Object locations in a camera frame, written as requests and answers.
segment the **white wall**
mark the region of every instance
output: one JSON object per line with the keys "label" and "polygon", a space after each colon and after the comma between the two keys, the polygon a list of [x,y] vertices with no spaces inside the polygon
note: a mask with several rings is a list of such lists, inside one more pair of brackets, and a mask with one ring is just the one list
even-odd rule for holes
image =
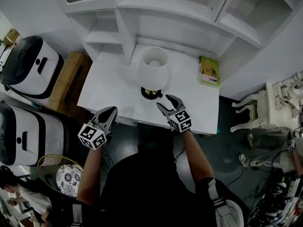
{"label": "white wall", "polygon": [[40,35],[63,57],[84,50],[56,0],[0,0],[0,10],[23,37]]}
{"label": "white wall", "polygon": [[6,33],[13,27],[13,25],[4,16],[2,11],[0,11],[0,40],[3,40]]}
{"label": "white wall", "polygon": [[250,62],[220,85],[220,95],[240,100],[303,71],[303,2],[281,33]]}

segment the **yellow book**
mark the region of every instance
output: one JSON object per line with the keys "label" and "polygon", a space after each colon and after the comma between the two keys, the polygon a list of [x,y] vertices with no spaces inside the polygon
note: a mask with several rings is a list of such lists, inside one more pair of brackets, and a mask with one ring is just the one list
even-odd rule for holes
{"label": "yellow book", "polygon": [[220,85],[219,62],[200,56],[200,81],[211,87],[218,88]]}

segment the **gold wire basket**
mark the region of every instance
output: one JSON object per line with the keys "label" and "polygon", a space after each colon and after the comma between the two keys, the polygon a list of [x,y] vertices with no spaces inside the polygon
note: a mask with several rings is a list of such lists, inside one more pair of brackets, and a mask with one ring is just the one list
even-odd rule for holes
{"label": "gold wire basket", "polygon": [[61,166],[67,164],[76,165],[83,171],[83,168],[79,165],[78,162],[67,157],[60,155],[45,155],[41,157],[37,164],[37,171],[40,179],[55,191],[62,193],[60,190],[58,190],[58,187],[55,188],[57,185],[56,174]]}

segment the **book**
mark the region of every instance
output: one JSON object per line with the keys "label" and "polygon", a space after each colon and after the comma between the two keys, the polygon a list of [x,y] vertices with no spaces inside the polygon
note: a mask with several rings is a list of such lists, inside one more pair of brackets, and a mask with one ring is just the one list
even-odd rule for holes
{"label": "book", "polygon": [[220,85],[219,62],[200,56],[200,80],[201,84],[218,88]]}

